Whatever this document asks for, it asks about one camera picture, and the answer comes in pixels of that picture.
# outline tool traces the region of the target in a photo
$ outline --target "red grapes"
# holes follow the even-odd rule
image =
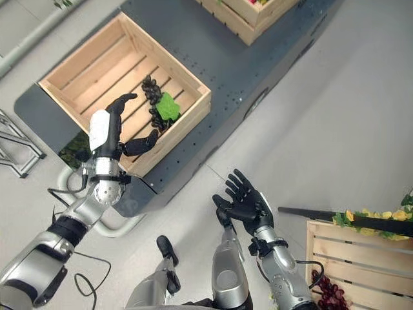
[[[311,272],[313,283],[318,279],[319,273],[316,270]],[[344,290],[340,289],[337,284],[332,284],[330,279],[323,276],[318,286],[323,293],[318,302],[321,310],[348,310],[347,302],[344,299]]]

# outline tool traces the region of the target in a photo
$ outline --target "black bar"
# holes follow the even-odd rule
[[[278,212],[295,214],[305,216],[312,220],[324,220],[332,222],[332,217],[336,215],[336,212],[332,211],[319,211],[319,210],[307,210],[298,208],[286,208],[278,207]],[[397,221],[397,220],[385,220],[383,218],[368,218],[363,216],[354,215],[354,221],[352,224],[355,227],[377,229],[379,231],[388,231],[390,233],[400,234],[413,238],[413,222]]]
[[[307,210],[307,209],[298,209],[298,208],[286,208],[278,207],[278,212],[295,214],[305,216],[312,220],[324,220],[332,222],[332,217],[336,215],[335,212],[331,211],[320,211],[320,210]]]
[[[388,231],[390,233],[393,232],[395,234],[413,237],[413,222],[354,216],[352,224],[356,227],[372,228],[379,231]]]

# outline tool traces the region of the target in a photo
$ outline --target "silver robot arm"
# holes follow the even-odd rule
[[[75,247],[103,213],[121,199],[121,185],[130,182],[119,168],[121,155],[147,152],[157,140],[157,131],[153,130],[146,138],[119,142],[121,113],[125,103],[136,97],[122,95],[92,116],[89,138],[96,184],[0,272],[0,310],[26,310],[47,304],[67,274],[65,263]]]
[[[116,160],[105,161],[107,167],[119,171]],[[75,246],[120,197],[118,181],[100,180],[85,198],[75,201],[38,234],[1,272],[0,305],[23,310],[47,304],[67,274],[65,263]]]
[[[280,310],[318,309],[312,301],[308,284],[297,271],[296,260],[288,250],[286,241],[278,237],[270,226],[257,229],[256,239],[261,240],[264,247],[261,249],[263,254],[258,255],[269,281],[272,298]]]
[[[237,169],[228,175],[225,192],[232,202],[220,195],[212,197],[214,203],[227,216],[243,222],[253,237],[248,247],[250,254],[258,256],[268,279],[273,299],[280,310],[316,310],[310,289],[297,271],[296,260],[288,250],[288,243],[274,231],[271,208],[262,193]]]

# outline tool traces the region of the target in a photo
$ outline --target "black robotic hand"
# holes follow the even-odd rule
[[[106,111],[110,114],[108,138],[97,150],[97,157],[109,157],[119,160],[122,153],[126,156],[137,156],[148,152],[155,146],[158,139],[156,129],[145,138],[132,139],[125,144],[119,142],[122,131],[121,114],[125,109],[126,102],[136,97],[137,94],[123,94],[107,106]]]
[[[232,202],[223,199],[220,195],[213,195],[212,200],[227,216],[240,220],[248,234],[254,236],[254,232],[262,226],[274,227],[274,219],[270,207],[263,196],[237,169],[234,174],[229,174],[225,184],[228,186],[225,192],[231,196]]]

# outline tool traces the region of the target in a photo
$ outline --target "black cable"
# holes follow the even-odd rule
[[[77,189],[75,191],[71,191],[71,190],[63,190],[63,189],[47,189],[48,193],[51,194],[54,198],[56,198],[57,200],[59,200],[63,205],[65,205],[66,207],[69,208],[69,204],[67,202],[64,201],[64,199],[62,197],[60,197],[59,195],[57,195],[56,193],[61,193],[61,194],[77,194],[81,191],[83,191],[88,183],[88,175],[87,174],[82,174],[82,186],[80,189]]]
[[[90,283],[89,279],[88,279],[85,275],[83,275],[83,274],[81,274],[81,273],[76,273],[76,274],[74,275],[74,280],[75,280],[75,285],[76,285],[77,290],[78,290],[84,297],[89,297],[90,295],[93,295],[94,301],[93,301],[92,310],[94,310],[94,309],[95,309],[95,306],[96,306],[96,302],[97,302],[97,293],[96,293],[96,291],[102,286],[103,282],[105,282],[106,278],[108,277],[108,275],[109,275],[109,273],[110,273],[110,270],[112,269],[112,264],[111,264],[109,261],[107,261],[107,260],[104,260],[104,259],[102,259],[102,258],[98,258],[98,257],[95,257],[95,256],[86,255],[86,254],[83,254],[83,253],[80,253],[80,252],[75,252],[75,254],[80,255],[80,256],[84,256],[84,257],[87,257],[87,258],[91,258],[91,259],[93,259],[93,260],[99,260],[100,262],[104,262],[104,263],[108,264],[108,271],[106,272],[106,274],[105,274],[105,276],[103,277],[102,281],[101,281],[96,287],[94,287],[94,286],[92,285],[92,283]],[[85,293],[85,292],[80,288],[79,282],[77,281],[77,277],[81,277],[81,278],[86,282],[86,284],[87,284],[87,285],[89,286],[89,288],[90,288],[90,293]]]
[[[316,286],[320,281],[321,281],[321,279],[324,277],[324,266],[323,266],[323,264],[322,263],[320,263],[320,262],[317,262],[317,261],[315,261],[315,260],[296,260],[296,263],[297,264],[316,264],[316,265],[319,265],[320,267],[321,267],[321,272],[320,272],[320,274],[319,274],[319,276],[318,276],[318,279],[316,280],[316,281],[314,281],[314,283],[313,284],[311,284],[308,288],[309,289],[312,289],[314,286]]]
[[[263,278],[265,279],[265,281],[267,281],[268,283],[270,283],[270,280],[267,278],[267,276],[265,275],[263,269],[261,268],[261,265],[258,262],[258,258],[256,259],[257,262],[257,266],[258,266],[258,270],[261,273],[261,276],[263,276]]]
[[[87,181],[88,181],[88,176],[87,176],[87,174],[84,174],[84,175],[82,175],[82,186],[81,186],[80,189],[78,189],[78,190],[76,190],[76,191],[63,191],[63,190],[60,190],[60,189],[47,189],[47,191],[48,191],[54,198],[56,198],[57,200],[59,200],[63,205],[65,205],[66,207],[69,208],[69,204],[68,204],[67,202],[65,202],[64,199],[62,199],[62,197],[59,197],[56,193],[57,193],[57,192],[60,192],[60,193],[65,193],[65,194],[75,194],[75,193],[77,193],[77,192],[81,192],[81,191],[83,191],[83,190],[86,188]],[[58,214],[63,213],[63,212],[57,212],[57,213],[55,213],[54,211],[55,211],[55,208],[53,208],[52,223],[54,223],[54,222],[56,221],[56,216],[57,216]],[[96,303],[97,303],[97,293],[96,293],[96,291],[102,286],[103,282],[105,282],[106,278],[108,277],[108,275],[109,275],[109,273],[110,273],[110,270],[112,269],[112,264],[111,264],[108,260],[104,260],[104,259],[102,259],[102,258],[98,258],[98,257],[95,257],[95,256],[90,256],[90,255],[83,254],[83,253],[80,253],[80,252],[74,252],[74,254],[77,254],[77,255],[80,255],[80,256],[84,256],[84,257],[86,257],[86,258],[90,258],[90,259],[93,259],[93,260],[99,260],[100,262],[104,262],[104,263],[108,264],[108,271],[106,272],[105,276],[103,277],[103,279],[101,280],[101,282],[100,282],[96,287],[94,287],[94,286],[92,285],[92,283],[90,282],[90,280],[89,280],[85,275],[83,275],[83,274],[81,274],[81,273],[76,273],[76,274],[74,275],[74,281],[75,281],[75,286],[76,286],[77,290],[78,290],[84,297],[89,297],[90,295],[93,295],[94,300],[93,300],[92,310],[95,310],[95,308],[96,308]],[[78,277],[82,278],[82,279],[86,282],[87,286],[89,286],[89,288],[90,288],[90,293],[85,293],[85,292],[80,288],[79,282],[78,282],[78,280],[77,280]]]
[[[55,193],[55,189],[47,189],[48,193],[51,194],[54,198],[56,198],[57,200],[59,200],[63,205],[65,205],[66,208],[69,208],[69,204],[67,202],[64,201],[64,199],[60,196],[58,196]]]

